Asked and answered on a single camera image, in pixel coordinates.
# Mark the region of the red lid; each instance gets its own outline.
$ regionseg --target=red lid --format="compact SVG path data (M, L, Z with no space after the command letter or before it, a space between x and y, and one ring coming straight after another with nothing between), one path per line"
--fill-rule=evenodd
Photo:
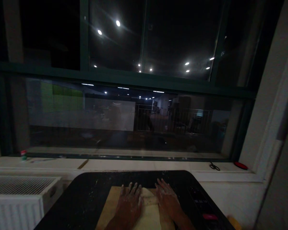
M234 165L237 166L238 168L241 168L241 169L244 169L244 170L248 170L249 169L246 165L244 165L244 164L242 164L240 162L237 162L237 161L234 162Z

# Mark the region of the railing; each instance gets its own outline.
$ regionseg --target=railing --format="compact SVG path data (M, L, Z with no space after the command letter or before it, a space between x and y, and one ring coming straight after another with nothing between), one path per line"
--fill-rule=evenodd
M137 108L136 130L176 134L206 134L211 120L210 110Z

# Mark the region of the radiator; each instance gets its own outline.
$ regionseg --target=radiator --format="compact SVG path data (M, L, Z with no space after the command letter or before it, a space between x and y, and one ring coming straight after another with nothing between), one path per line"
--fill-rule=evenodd
M0 176L0 230L32 230L63 193L60 177Z

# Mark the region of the white window ledge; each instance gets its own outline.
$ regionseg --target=white window ledge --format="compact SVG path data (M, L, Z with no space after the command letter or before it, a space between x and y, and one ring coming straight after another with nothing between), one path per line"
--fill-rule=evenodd
M186 170L201 182L262 182L251 171L242 170L233 163L216 162L221 171L210 168L209 162L177 162L177 161L142 161L142 160L98 160L89 159L78 169L85 159L61 159L31 163L45 158L29 158L21 161L20 157L0 157L0 174L42 174L62 176L64 180L73 180L86 172L105 171L168 171Z

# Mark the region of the left hand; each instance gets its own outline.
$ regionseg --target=left hand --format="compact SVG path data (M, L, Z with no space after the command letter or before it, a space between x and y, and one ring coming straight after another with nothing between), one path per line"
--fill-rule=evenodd
M139 185L138 188L137 186L138 183L135 183L134 187L131 189L132 182L130 182L128 188L125 190L124 185L122 185L115 217L122 221L123 225L125 225L125 229L131 229L142 212L142 186Z

